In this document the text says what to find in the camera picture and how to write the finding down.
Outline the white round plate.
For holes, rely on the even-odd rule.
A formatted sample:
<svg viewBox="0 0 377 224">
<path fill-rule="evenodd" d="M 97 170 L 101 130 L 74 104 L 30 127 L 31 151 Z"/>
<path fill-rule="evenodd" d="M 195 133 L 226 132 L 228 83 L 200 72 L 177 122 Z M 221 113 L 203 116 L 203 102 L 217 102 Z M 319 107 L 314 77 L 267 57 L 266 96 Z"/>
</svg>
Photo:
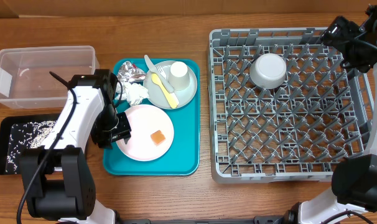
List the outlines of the white round plate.
<svg viewBox="0 0 377 224">
<path fill-rule="evenodd" d="M 119 149 L 135 161 L 147 162 L 162 157 L 174 140 L 174 125 L 162 109 L 152 105 L 137 105 L 125 111 L 131 126 L 131 138 L 117 141 Z M 155 146 L 151 134 L 161 130 L 165 141 Z"/>
</svg>

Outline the white tissue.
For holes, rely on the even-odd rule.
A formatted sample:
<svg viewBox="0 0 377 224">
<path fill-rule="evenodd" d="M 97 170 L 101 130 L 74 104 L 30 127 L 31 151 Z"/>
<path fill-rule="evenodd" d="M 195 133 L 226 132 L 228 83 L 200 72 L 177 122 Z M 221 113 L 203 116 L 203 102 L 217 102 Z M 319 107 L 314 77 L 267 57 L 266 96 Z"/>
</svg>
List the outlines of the white tissue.
<svg viewBox="0 0 377 224">
<path fill-rule="evenodd" d="M 118 82 L 115 100 L 117 104 L 127 101 L 130 106 L 142 103 L 143 99 L 149 98 L 148 89 L 138 83 Z"/>
</svg>

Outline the orange food cube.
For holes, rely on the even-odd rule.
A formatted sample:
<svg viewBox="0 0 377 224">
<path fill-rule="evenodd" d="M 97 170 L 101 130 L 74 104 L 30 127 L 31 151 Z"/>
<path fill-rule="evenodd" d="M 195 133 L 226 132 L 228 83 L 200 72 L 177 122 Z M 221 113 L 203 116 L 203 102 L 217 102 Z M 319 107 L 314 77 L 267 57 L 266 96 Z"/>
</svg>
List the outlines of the orange food cube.
<svg viewBox="0 0 377 224">
<path fill-rule="evenodd" d="M 157 130 L 156 132 L 151 134 L 151 139 L 154 145 L 158 146 L 165 141 L 165 136 L 161 130 Z"/>
</svg>

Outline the aluminium foil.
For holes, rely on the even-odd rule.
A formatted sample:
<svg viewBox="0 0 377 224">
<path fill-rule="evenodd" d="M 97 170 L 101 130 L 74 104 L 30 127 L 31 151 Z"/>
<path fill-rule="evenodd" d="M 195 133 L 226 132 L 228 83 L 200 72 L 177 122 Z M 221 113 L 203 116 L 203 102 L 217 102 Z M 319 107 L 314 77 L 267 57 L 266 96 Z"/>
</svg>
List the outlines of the aluminium foil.
<svg viewBox="0 0 377 224">
<path fill-rule="evenodd" d="M 138 68 L 134 63 L 126 61 L 120 66 L 117 73 L 117 78 L 121 82 L 142 82 L 146 78 L 146 72 Z"/>
</svg>

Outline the white rice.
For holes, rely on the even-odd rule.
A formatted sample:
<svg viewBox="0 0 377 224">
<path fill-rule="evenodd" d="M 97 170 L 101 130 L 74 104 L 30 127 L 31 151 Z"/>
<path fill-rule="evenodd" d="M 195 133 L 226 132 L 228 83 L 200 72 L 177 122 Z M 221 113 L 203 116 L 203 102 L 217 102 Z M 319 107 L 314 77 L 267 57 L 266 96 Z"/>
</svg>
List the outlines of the white rice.
<svg viewBox="0 0 377 224">
<path fill-rule="evenodd" d="M 19 173 L 19 158 L 22 151 L 39 147 L 50 134 L 55 123 L 56 121 L 31 121 L 11 126 L 6 157 L 6 174 Z"/>
</svg>

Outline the white paper cup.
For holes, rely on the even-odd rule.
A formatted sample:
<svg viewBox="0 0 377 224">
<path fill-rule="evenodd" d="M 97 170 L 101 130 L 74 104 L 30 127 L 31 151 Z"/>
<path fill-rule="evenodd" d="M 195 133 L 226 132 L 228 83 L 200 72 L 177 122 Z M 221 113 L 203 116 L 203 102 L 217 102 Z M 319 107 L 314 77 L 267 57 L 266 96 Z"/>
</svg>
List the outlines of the white paper cup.
<svg viewBox="0 0 377 224">
<path fill-rule="evenodd" d="M 170 66 L 169 83 L 178 91 L 190 85 L 189 68 L 185 63 L 174 62 Z"/>
</svg>

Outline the grey bowl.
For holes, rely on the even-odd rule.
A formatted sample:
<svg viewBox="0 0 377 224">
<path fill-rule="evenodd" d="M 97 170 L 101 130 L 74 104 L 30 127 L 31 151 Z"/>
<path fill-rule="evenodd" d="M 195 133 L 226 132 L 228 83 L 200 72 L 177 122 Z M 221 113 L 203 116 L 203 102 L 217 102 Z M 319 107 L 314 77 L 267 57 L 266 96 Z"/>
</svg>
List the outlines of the grey bowl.
<svg viewBox="0 0 377 224">
<path fill-rule="evenodd" d="M 287 65 L 277 54 L 263 54 L 250 66 L 249 76 L 258 87 L 274 89 L 281 86 L 285 80 Z"/>
</svg>

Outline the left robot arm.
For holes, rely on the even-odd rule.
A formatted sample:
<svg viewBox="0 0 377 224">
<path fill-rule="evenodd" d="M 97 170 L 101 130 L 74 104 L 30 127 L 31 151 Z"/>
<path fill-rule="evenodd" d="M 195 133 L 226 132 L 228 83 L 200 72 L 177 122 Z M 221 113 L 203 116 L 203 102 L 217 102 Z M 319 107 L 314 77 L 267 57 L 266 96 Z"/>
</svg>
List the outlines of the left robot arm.
<svg viewBox="0 0 377 224">
<path fill-rule="evenodd" d="M 30 216 L 57 223 L 121 223 L 116 210 L 96 198 L 93 176 L 85 159 L 87 141 L 100 148 L 112 142 L 128 142 L 131 127 L 126 113 L 118 113 L 114 96 L 120 81 L 108 69 L 92 75 L 74 75 L 70 81 L 52 72 L 68 90 L 68 98 L 58 120 L 40 146 L 26 149 L 19 161 L 24 194 L 22 209 Z"/>
</svg>

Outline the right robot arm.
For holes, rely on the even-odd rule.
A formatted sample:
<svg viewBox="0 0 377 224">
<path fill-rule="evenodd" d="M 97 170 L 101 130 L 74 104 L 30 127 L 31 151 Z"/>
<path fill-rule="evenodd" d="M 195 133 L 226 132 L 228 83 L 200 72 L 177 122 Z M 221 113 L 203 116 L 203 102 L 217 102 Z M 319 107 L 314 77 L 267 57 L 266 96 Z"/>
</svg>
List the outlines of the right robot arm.
<svg viewBox="0 0 377 224">
<path fill-rule="evenodd" d="M 321 36 L 324 45 L 343 55 L 343 69 L 373 72 L 373 119 L 360 127 L 363 153 L 341 161 L 329 189 L 312 200 L 296 203 L 278 223 L 340 223 L 350 217 L 369 223 L 364 214 L 377 212 L 377 4 L 368 6 L 366 15 L 360 26 L 338 16 Z"/>
</svg>

